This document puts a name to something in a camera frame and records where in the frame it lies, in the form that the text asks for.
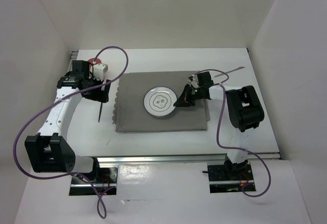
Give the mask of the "grey table knife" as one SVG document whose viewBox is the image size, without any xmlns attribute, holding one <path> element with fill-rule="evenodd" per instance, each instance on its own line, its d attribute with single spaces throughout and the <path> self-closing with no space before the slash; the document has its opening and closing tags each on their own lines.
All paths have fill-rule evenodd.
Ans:
<svg viewBox="0 0 327 224">
<path fill-rule="evenodd" d="M 242 70 L 242 69 L 244 69 L 244 68 L 245 68 L 244 66 L 240 66 L 240 67 L 238 67 L 238 68 L 235 68 L 235 69 L 232 69 L 232 70 L 226 71 L 225 73 L 226 73 L 226 74 L 229 74 L 229 73 L 232 73 L 232 72 L 235 72 L 235 71 L 238 71 L 238 70 Z M 225 74 L 220 73 L 220 74 L 216 75 L 215 77 L 220 77 L 220 76 L 224 76 L 224 75 L 225 75 Z"/>
</svg>

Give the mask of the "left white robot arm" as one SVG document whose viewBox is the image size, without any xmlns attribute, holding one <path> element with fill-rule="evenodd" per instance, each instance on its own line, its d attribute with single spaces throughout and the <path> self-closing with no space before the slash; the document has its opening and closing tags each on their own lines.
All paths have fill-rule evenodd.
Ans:
<svg viewBox="0 0 327 224">
<path fill-rule="evenodd" d="M 101 178 L 95 158 L 76 155 L 67 142 L 67 133 L 76 107 L 83 98 L 101 104 L 108 102 L 107 71 L 108 66 L 101 62 L 92 64 L 76 60 L 72 62 L 72 69 L 59 79 L 55 99 L 59 104 L 50 110 L 37 134 L 25 140 L 35 172 L 81 172 L 90 183 Z"/>
</svg>

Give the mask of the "red plastic cup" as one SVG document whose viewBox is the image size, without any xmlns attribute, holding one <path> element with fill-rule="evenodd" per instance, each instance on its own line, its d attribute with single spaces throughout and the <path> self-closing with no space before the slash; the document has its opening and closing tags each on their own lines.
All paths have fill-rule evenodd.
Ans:
<svg viewBox="0 0 327 224">
<path fill-rule="evenodd" d="M 90 58 L 90 59 L 88 59 L 88 62 L 91 65 L 102 64 L 102 61 L 99 58 Z"/>
</svg>

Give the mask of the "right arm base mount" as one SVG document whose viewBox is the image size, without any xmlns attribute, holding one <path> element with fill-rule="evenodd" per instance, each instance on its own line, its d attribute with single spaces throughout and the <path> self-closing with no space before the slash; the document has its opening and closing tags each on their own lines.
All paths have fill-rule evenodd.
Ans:
<svg viewBox="0 0 327 224">
<path fill-rule="evenodd" d="M 207 170 L 202 171 L 207 175 L 210 193 L 241 192 L 245 187 L 246 192 L 255 192 L 255 182 L 251 165 L 248 163 L 245 169 L 234 175 L 229 175 L 224 165 L 208 165 Z"/>
</svg>

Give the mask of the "aluminium front rail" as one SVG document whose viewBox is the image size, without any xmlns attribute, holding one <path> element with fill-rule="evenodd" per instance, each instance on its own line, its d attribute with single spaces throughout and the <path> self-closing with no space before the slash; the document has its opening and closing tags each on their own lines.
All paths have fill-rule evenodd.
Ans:
<svg viewBox="0 0 327 224">
<path fill-rule="evenodd" d="M 150 156 L 97 156 L 100 167 L 142 164 L 176 164 L 206 163 L 221 164 L 226 154 L 195 154 L 195 155 L 150 155 Z"/>
</svg>

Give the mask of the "dark metal fork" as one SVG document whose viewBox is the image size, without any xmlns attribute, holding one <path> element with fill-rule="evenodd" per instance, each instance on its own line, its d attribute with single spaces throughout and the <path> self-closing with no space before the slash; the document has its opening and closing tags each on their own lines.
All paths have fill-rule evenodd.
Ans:
<svg viewBox="0 0 327 224">
<path fill-rule="evenodd" d="M 101 114 L 102 114 L 102 109 L 103 109 L 103 103 L 104 103 L 104 100 L 105 100 L 105 97 L 106 97 L 106 93 L 105 93 L 105 89 L 106 89 L 106 86 L 102 86 L 101 87 L 101 103 L 100 103 L 100 108 L 99 108 L 99 116 L 98 116 L 98 122 L 100 122 L 101 120 Z"/>
</svg>

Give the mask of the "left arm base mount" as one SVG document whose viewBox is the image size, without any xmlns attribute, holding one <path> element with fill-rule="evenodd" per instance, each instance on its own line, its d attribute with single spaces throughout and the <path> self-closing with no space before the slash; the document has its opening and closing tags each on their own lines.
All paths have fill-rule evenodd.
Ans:
<svg viewBox="0 0 327 224">
<path fill-rule="evenodd" d="M 85 173 L 99 194 L 116 195 L 118 166 L 98 168 L 96 172 Z M 82 176 L 73 176 L 71 179 L 69 196 L 96 195 L 90 183 Z"/>
</svg>

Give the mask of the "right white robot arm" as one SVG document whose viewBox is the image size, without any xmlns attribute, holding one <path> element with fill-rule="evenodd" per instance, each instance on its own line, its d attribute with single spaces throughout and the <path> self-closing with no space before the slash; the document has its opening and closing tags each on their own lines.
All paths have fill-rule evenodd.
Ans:
<svg viewBox="0 0 327 224">
<path fill-rule="evenodd" d="M 174 107 L 192 107 L 197 100 L 220 100 L 222 102 L 216 130 L 216 142 L 218 147 L 226 149 L 223 173 L 228 179 L 235 179 L 245 171 L 250 154 L 248 137 L 253 130 L 259 127 L 264 120 L 264 110 L 253 86 L 227 89 L 223 84 L 229 79 L 226 72 L 220 73 L 226 79 L 220 83 L 214 83 L 211 77 L 211 69 L 196 72 L 189 77 L 182 94 L 174 103 Z M 224 146 L 220 143 L 220 130 L 224 109 L 228 110 L 231 125 L 236 129 L 237 137 L 232 146 Z"/>
</svg>

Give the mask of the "white patterned plate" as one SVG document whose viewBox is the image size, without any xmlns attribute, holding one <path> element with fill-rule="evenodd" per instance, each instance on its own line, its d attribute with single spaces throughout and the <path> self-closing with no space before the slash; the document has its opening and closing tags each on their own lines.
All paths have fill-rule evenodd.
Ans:
<svg viewBox="0 0 327 224">
<path fill-rule="evenodd" d="M 171 88 L 157 86 L 145 94 L 143 105 L 146 112 L 151 116 L 163 118 L 174 112 L 176 101 L 177 95 Z"/>
</svg>

